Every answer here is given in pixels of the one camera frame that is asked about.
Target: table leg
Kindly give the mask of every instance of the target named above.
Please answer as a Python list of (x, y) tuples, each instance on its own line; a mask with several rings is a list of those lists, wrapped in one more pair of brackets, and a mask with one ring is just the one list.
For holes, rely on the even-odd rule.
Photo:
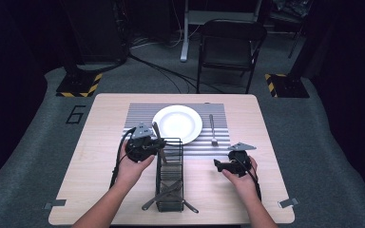
[(188, 47), (189, 47), (189, 40), (188, 40), (188, 0), (185, 0), (185, 12), (183, 18), (183, 43), (182, 43), (182, 56), (180, 61), (185, 63), (187, 60), (188, 55)]

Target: table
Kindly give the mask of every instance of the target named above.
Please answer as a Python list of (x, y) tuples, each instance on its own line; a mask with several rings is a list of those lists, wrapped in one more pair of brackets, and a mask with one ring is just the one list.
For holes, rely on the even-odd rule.
[[(224, 104), (232, 143), (257, 147), (247, 151), (259, 165), (258, 176), (262, 203), (276, 223), (291, 223), (293, 208), (280, 208), (287, 200), (279, 165), (269, 135), (253, 95), (225, 94), (99, 94), (87, 117), (57, 199), (64, 206), (54, 206), (49, 223), (74, 223), (108, 189), (118, 145), (130, 104)], [(147, 211), (142, 205), (155, 193), (156, 163), (153, 162), (126, 196), (112, 224), (123, 225), (209, 225), (249, 223), (247, 214), (233, 186), (217, 172), (213, 156), (184, 158), (184, 197), (200, 212), (186, 207), (182, 212), (160, 213), (156, 205)], [(227, 161), (227, 156), (218, 158)]]
[(188, 25), (203, 25), (212, 19), (232, 19), (243, 21), (256, 21), (258, 17), (259, 7), (262, 0), (256, 0), (256, 10), (252, 12), (228, 12), (228, 11), (204, 11), (189, 10), (188, 1), (185, 0), (184, 24), (183, 24), (183, 43), (181, 62), (186, 62), (189, 48)]

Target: chair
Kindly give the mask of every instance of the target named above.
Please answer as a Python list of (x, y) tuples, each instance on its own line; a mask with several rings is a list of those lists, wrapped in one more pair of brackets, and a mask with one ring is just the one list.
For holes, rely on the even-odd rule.
[(288, 58), (290, 59), (293, 55), (293, 51), (298, 43), (298, 37), (304, 30), (304, 25), (308, 17), (308, 11), (313, 5), (313, 0), (309, 0), (307, 4), (308, 10), (302, 16), (297, 16), (295, 13), (289, 13), (284, 10), (276, 11), (274, 8), (273, 0), (262, 0), (259, 8), (258, 22), (264, 24), (266, 20), (271, 21), (276, 25), (283, 25), (290, 28), (291, 31), (295, 32), (295, 42), (292, 45)]
[(200, 93), (202, 68), (250, 71), (247, 88), (251, 85), (259, 49), (267, 31), (258, 22), (216, 19), (202, 27), (198, 61), (197, 93)]

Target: wire dish rack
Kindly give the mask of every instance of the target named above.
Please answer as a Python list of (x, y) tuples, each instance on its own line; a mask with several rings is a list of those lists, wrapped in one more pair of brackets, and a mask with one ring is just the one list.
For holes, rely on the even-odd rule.
[(183, 143), (179, 138), (166, 138), (164, 148), (166, 162), (157, 159), (156, 196), (166, 193), (156, 201), (159, 212), (181, 212), (183, 210)]

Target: striped mat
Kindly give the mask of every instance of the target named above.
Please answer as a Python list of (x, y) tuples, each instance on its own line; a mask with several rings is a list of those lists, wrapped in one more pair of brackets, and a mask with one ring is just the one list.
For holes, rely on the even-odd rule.
[[(226, 155), (229, 150), (230, 137), (223, 104), (130, 104), (126, 116), (124, 133), (137, 126), (140, 122), (151, 128), (153, 117), (161, 109), (170, 105), (184, 105), (191, 107), (202, 118), (201, 134), (193, 142), (183, 146), (185, 156), (212, 156)], [(212, 146), (212, 130), (210, 128), (209, 114), (213, 115), (215, 135), (219, 146)]]

